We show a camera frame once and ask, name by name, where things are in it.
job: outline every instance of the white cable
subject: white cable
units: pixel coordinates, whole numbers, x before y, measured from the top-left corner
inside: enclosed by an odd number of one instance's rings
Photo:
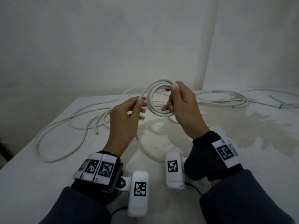
[[[174,84],[174,85],[178,86],[177,83],[175,83],[173,81],[170,81],[170,80],[167,80],[167,79],[162,79],[162,80],[155,81],[150,86],[148,86],[147,88],[145,88],[142,91],[142,93],[140,94],[140,96],[139,96],[139,97],[143,97],[144,94],[147,92],[147,105],[148,105],[148,109],[152,113],[154,113],[155,115],[157,115],[157,116],[160,116],[160,117],[170,117],[170,116],[173,115],[173,113],[171,113],[168,110],[167,111],[161,111],[161,109],[157,108],[157,107],[162,107],[163,105],[166,105],[166,102],[164,102],[164,101],[153,101],[152,100],[153,94],[155,92],[157,92],[159,94],[163,94],[163,95],[168,96],[168,94],[163,93],[163,92],[158,91],[158,90],[160,90],[160,89],[167,89],[167,88],[170,87],[171,84]],[[110,121],[107,121],[106,118],[107,118],[108,114],[110,113],[110,111],[111,111],[111,109],[113,107],[102,107],[102,108],[96,108],[96,109],[92,109],[92,110],[88,110],[88,111],[84,111],[84,112],[82,112],[82,111],[84,109],[86,109],[86,108],[89,108],[89,107],[92,107],[92,106],[95,106],[95,105],[101,105],[101,104],[105,104],[105,103],[110,103],[110,102],[113,102],[113,101],[118,101],[120,99],[129,97],[131,95],[126,95],[124,97],[123,97],[123,95],[125,93],[127,93],[128,91],[130,91],[132,89],[136,89],[136,88],[140,88],[140,87],[130,88],[130,89],[126,90],[124,93],[122,93],[118,98],[116,98],[114,100],[104,101],[104,102],[99,102],[99,103],[94,103],[94,104],[90,104],[90,105],[84,106],[83,108],[77,110],[72,116],[69,116],[69,117],[64,118],[62,120],[58,120],[58,121],[56,121],[54,123],[49,124],[47,127],[43,128],[37,134],[37,136],[34,139],[36,154],[39,156],[39,158],[43,162],[55,162],[55,161],[59,161],[59,160],[62,160],[64,158],[68,157],[69,155],[73,154],[84,143],[88,129],[92,129],[93,128],[94,131],[95,131],[95,133],[98,134],[98,129],[97,128],[99,126],[104,125],[105,127],[110,128],[109,125],[107,125],[107,123],[109,123]],[[286,93],[286,94],[291,94],[291,95],[299,96],[297,94],[288,93],[288,92],[279,91],[279,90],[271,90],[271,89],[252,89],[252,90],[269,90],[269,91],[275,91],[275,92],[281,92],[281,93]],[[276,101],[278,101],[278,102],[280,102],[281,106],[274,106],[274,105],[264,104],[264,103],[260,103],[260,102],[257,102],[257,101],[249,100],[248,98],[246,98],[244,95],[241,94],[242,92],[236,93],[236,92],[228,91],[228,90],[217,90],[217,91],[202,92],[202,93],[198,93],[196,95],[200,95],[200,94],[204,94],[204,93],[228,93],[228,94],[232,95],[232,97],[229,98],[228,100],[206,101],[206,100],[202,99],[201,101],[198,101],[198,104],[211,105],[211,106],[216,106],[216,107],[240,108],[240,107],[244,107],[244,106],[248,105],[249,102],[258,103],[258,104],[262,104],[262,105],[268,105],[268,106],[272,106],[272,107],[276,107],[276,108],[280,108],[282,105],[285,105],[285,106],[286,105],[288,105],[288,106],[292,106],[293,105],[294,107],[297,107],[295,105],[298,105],[298,104],[287,104],[287,103],[279,101],[279,100],[277,100],[277,99],[275,99],[273,97],[271,97],[271,98],[274,99],[274,100],[276,100]],[[100,115],[97,115],[97,116],[93,117],[87,123],[87,125],[85,127],[78,127],[78,126],[73,125],[73,123],[72,123],[72,119],[73,118],[78,117],[78,116],[83,115],[83,114],[86,114],[86,113],[89,113],[89,112],[97,111],[97,110],[106,110],[106,111],[104,111]],[[44,131],[46,131],[47,129],[48,130],[52,130],[53,128],[55,128],[56,126],[58,126],[58,125],[60,125],[60,124],[62,124],[64,122],[68,122],[68,124],[69,124],[69,126],[71,128],[78,129],[78,130],[84,130],[83,137],[82,137],[80,143],[73,150],[71,150],[70,152],[68,152],[67,154],[63,155],[62,157],[56,158],[56,159],[47,159],[46,157],[44,157],[43,155],[40,154],[40,150],[39,150],[40,142],[43,139],[43,137],[45,136],[45,134],[42,135],[42,133]],[[140,143],[138,135],[136,135],[136,139],[137,139],[137,141],[138,141],[138,143],[140,145],[140,150],[148,158],[150,158],[150,159],[152,159],[152,160],[154,160],[156,162],[163,163],[163,159],[155,157],[152,154],[150,154],[150,153],[147,152],[146,148]]]

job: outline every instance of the white wall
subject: white wall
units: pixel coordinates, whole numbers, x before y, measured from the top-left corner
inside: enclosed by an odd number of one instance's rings
[[[204,89],[299,84],[299,0],[221,0]]]
[[[0,0],[0,95],[195,88],[208,0]]]

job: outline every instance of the white table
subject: white table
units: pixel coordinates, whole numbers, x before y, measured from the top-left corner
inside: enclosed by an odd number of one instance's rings
[[[279,88],[297,92],[299,87]],[[250,91],[244,95],[261,102],[278,104],[268,97],[275,95],[286,102],[298,102],[290,95],[277,95],[267,91]],[[166,100],[163,95],[156,95]],[[216,99],[220,94],[206,94],[205,98]],[[117,96],[81,97],[72,103],[56,120],[73,114],[77,109],[95,102],[107,101]],[[114,106],[122,101],[102,104]],[[228,136],[240,155],[244,168],[250,169],[269,196],[297,222],[299,222],[299,111],[275,109],[259,104],[250,104],[240,109],[219,108],[200,105],[207,114],[207,124],[220,135]],[[84,115],[74,122],[85,126],[96,113]],[[160,118],[149,111],[146,120],[140,121],[138,134],[146,148],[157,156],[170,150],[181,150],[189,154],[191,139],[185,136],[179,125]],[[83,131],[74,130],[64,123],[50,131],[41,143],[41,151],[48,157],[58,157],[80,142]],[[73,182],[73,174],[88,154],[103,148],[109,135],[105,127],[99,135],[88,131],[82,147],[70,157],[55,162],[38,161],[34,143],[29,143],[0,171],[0,223],[38,223],[49,212],[60,192]],[[205,223],[199,206],[199,195],[195,190],[168,190],[165,186],[164,165],[148,159],[138,148],[134,139],[121,157],[125,171],[146,170],[150,175],[150,199],[148,214],[144,218],[126,217],[119,211],[112,223]],[[210,185],[207,179],[198,186],[206,192]],[[112,211],[127,203],[123,194],[108,206]]]

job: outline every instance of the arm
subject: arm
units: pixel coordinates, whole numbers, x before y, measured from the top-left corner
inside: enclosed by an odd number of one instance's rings
[[[221,137],[210,131],[201,117],[194,93],[183,83],[171,86],[170,99],[162,110],[170,110],[185,133],[193,139],[193,148],[184,170],[193,180],[207,177],[212,188],[200,198],[200,206],[211,223],[294,223],[241,164],[226,168],[211,143]]]
[[[116,156],[120,161],[129,143],[137,133],[139,116],[145,112],[142,107],[147,104],[144,99],[130,98],[117,105],[110,112],[110,135],[106,146],[100,153]],[[118,191],[112,194],[100,192],[99,184],[84,180],[75,180],[71,187],[65,187],[47,216],[40,224],[107,224],[111,221],[111,214],[106,205],[117,196]]]

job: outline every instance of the qr code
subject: qr code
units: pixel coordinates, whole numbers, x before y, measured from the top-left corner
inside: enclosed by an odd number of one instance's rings
[[[223,160],[226,160],[226,159],[229,159],[229,158],[235,156],[227,145],[218,147],[217,151],[219,152],[219,154],[221,155]]]
[[[168,172],[178,172],[178,161],[177,160],[167,161],[167,170]]]
[[[98,160],[91,159],[89,161],[89,163],[87,165],[87,168],[86,168],[86,170],[84,172],[93,174],[95,172],[95,169],[97,168],[98,163],[99,163]]]
[[[135,182],[134,196],[146,196],[147,195],[147,183]]]
[[[86,159],[86,160],[83,162],[83,164],[81,165],[81,167],[79,168],[79,170],[83,170],[84,167],[86,166],[86,164],[88,163],[89,160],[90,160],[90,159]]]
[[[102,161],[100,168],[99,168],[99,172],[97,174],[100,176],[110,178],[113,167],[114,167],[113,163],[108,163],[108,162]]]

